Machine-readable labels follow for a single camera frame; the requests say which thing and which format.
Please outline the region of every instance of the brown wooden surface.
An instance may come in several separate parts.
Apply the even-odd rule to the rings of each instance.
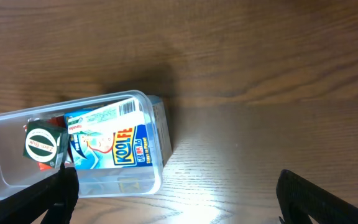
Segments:
[[[358,206],[358,1],[0,0],[0,113],[130,89],[167,104],[163,187],[72,223],[277,223],[282,169]]]

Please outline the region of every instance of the wood grain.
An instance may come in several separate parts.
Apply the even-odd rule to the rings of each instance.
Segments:
[[[138,89],[174,154],[73,223],[277,223],[281,169],[358,206],[358,1],[0,0],[0,113]]]

